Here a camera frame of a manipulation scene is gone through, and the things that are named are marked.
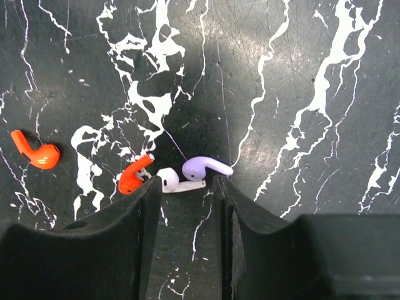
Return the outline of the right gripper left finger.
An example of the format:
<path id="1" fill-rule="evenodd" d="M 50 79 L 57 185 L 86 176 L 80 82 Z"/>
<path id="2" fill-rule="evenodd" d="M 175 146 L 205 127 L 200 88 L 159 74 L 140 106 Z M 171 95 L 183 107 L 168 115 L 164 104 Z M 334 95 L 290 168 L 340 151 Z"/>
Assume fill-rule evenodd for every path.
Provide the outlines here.
<path id="1" fill-rule="evenodd" d="M 162 199 L 154 176 L 60 230 L 1 222 L 2 299 L 145 299 Z"/>

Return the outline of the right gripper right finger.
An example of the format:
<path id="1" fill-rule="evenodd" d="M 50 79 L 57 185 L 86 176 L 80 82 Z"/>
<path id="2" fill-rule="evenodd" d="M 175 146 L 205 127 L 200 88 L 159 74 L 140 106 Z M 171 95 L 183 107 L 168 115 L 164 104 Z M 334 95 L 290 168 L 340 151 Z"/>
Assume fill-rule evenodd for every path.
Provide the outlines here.
<path id="1" fill-rule="evenodd" d="M 305 214 L 288 222 L 213 179 L 223 299 L 398 299 L 399 216 Z"/>

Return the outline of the purple earbud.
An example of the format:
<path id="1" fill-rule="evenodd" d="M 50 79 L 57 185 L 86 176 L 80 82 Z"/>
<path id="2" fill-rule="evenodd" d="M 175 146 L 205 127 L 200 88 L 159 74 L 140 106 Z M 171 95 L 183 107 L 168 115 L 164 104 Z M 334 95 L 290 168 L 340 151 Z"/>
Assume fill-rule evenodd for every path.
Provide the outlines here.
<path id="1" fill-rule="evenodd" d="M 233 168 L 223 162 L 211 157 L 196 156 L 188 159 L 182 165 L 182 174 L 190 181 L 200 181 L 206 177 L 207 168 L 225 176 L 230 176 L 234 173 Z"/>

